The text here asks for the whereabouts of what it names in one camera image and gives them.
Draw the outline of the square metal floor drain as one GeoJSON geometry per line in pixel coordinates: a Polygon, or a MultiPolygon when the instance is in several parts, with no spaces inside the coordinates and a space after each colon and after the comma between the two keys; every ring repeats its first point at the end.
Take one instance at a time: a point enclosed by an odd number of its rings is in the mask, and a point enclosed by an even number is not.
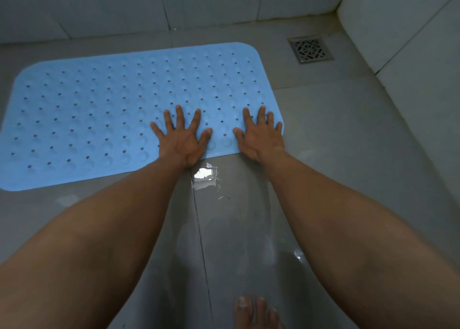
{"type": "Polygon", "coordinates": [[[334,60],[321,36],[301,36],[287,41],[300,65],[334,60]]]}

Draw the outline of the person's left hand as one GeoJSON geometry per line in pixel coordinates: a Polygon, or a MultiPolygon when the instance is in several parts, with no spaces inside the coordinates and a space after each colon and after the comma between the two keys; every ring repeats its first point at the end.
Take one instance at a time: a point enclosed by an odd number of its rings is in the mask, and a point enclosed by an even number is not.
{"type": "Polygon", "coordinates": [[[166,132],[163,141],[159,141],[158,159],[176,162],[183,169],[191,168],[203,157],[197,153],[201,110],[196,109],[189,127],[182,131],[176,129],[169,110],[165,110],[163,116],[166,132]]]}

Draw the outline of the person's right hand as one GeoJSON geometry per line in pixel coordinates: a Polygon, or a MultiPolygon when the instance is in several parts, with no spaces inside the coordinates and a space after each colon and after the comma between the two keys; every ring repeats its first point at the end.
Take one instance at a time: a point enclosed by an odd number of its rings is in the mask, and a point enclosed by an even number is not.
{"type": "Polygon", "coordinates": [[[249,159],[265,164],[275,157],[286,154],[283,136],[275,130],[274,114],[268,111],[266,114],[266,126],[257,125],[257,114],[253,117],[247,107],[242,110],[245,129],[245,143],[248,152],[242,152],[249,159]]]}

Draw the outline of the person's left forearm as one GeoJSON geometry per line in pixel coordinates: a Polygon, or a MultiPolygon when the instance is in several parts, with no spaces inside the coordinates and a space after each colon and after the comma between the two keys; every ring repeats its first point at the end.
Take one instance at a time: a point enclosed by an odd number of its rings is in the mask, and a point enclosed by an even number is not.
{"type": "Polygon", "coordinates": [[[184,158],[167,154],[62,211],[0,265],[0,329],[107,329],[146,268],[184,158]]]}

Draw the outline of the person's foot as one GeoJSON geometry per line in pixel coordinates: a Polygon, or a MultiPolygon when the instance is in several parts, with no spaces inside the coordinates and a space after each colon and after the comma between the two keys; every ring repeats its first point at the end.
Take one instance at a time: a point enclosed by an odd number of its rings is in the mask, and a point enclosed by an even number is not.
{"type": "Polygon", "coordinates": [[[234,329],[285,329],[279,312],[269,308],[263,297],[242,295],[237,298],[233,312],[234,329]]]}

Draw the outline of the person's right forearm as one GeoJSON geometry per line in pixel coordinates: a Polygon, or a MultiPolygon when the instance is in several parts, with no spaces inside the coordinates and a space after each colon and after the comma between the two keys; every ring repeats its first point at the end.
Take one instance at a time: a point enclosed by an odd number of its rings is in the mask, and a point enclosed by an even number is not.
{"type": "Polygon", "coordinates": [[[259,160],[315,276],[361,329],[460,329],[460,269],[375,200],[281,148],[259,160]]]}

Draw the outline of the blue perforated bath mat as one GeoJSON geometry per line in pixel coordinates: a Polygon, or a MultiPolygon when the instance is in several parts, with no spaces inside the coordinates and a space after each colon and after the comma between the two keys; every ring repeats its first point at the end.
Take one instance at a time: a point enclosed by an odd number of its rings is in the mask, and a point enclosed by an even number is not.
{"type": "Polygon", "coordinates": [[[131,172],[158,158],[150,128],[213,134],[204,158],[238,153],[247,107],[283,122],[255,48],[241,42],[43,61],[15,78],[0,131],[0,189],[17,192],[131,172]]]}

